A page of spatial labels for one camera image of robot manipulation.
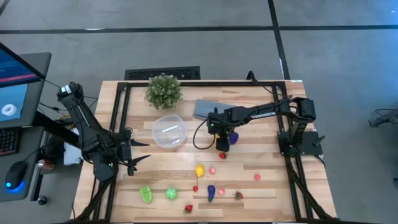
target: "red strawberry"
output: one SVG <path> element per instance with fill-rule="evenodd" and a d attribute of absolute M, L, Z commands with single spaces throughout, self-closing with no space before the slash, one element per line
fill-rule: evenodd
<path fill-rule="evenodd" d="M 184 213 L 191 213 L 192 212 L 192 208 L 193 208 L 192 205 L 185 206 Z"/>
<path fill-rule="evenodd" d="M 222 158 L 222 159 L 226 159 L 226 154 L 225 154 L 225 153 L 220 153 L 218 156 L 219 156 L 220 158 Z"/>
<path fill-rule="evenodd" d="M 236 199 L 236 200 L 241 200 L 242 198 L 243 198 L 243 194 L 242 194 L 241 192 L 238 192 L 238 191 L 237 191 L 237 192 L 235 193 L 235 199 Z"/>

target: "purple toy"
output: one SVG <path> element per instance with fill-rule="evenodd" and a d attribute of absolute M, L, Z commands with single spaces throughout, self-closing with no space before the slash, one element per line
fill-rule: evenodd
<path fill-rule="evenodd" d="M 236 132 L 232 132 L 229 134 L 229 144 L 235 144 L 239 139 L 239 134 Z"/>

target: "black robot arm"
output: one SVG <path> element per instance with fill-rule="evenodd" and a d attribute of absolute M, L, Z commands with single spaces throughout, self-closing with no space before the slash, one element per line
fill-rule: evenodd
<path fill-rule="evenodd" d="M 296 113 L 291 112 L 290 103 L 296 103 Z M 217 113 L 215 109 L 214 113 L 208 114 L 208 132 L 217 136 L 216 149 L 228 152 L 228 136 L 235 128 L 245 125 L 254 119 L 267 118 L 280 114 L 288 116 L 294 121 L 293 127 L 289 130 L 289 135 L 290 145 L 292 146 L 290 153 L 291 156 L 295 156 L 300 152 L 300 148 L 302 147 L 302 134 L 307 124 L 312 123 L 316 119 L 313 101 L 306 98 L 288 98 L 251 108 L 235 106 L 224 110 L 223 113 Z"/>
<path fill-rule="evenodd" d="M 94 164 L 94 175 L 98 180 L 106 180 L 117 173 L 113 163 L 127 166 L 128 175 L 134 175 L 137 162 L 146 158 L 131 158 L 131 146 L 148 146 L 131 139 L 131 130 L 120 134 L 110 133 L 101 127 L 89 107 L 84 102 L 83 88 L 77 83 L 69 83 L 60 88 L 58 101 L 69 112 L 79 131 L 79 147 L 86 162 Z"/>

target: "computer mouse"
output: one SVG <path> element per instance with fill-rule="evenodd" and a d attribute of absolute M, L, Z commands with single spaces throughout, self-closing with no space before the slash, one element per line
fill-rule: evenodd
<path fill-rule="evenodd" d="M 25 161 L 14 163 L 6 174 L 6 187 L 9 190 L 17 188 L 25 176 L 27 164 Z"/>

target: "keyboard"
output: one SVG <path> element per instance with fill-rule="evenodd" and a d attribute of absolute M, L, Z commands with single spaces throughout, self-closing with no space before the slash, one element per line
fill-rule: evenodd
<path fill-rule="evenodd" d="M 173 75 L 178 80 L 200 80 L 200 67 L 172 67 L 126 70 L 125 80 L 148 80 L 158 75 Z"/>
<path fill-rule="evenodd" d="M 20 128 L 0 129 L 0 156 L 18 152 Z"/>

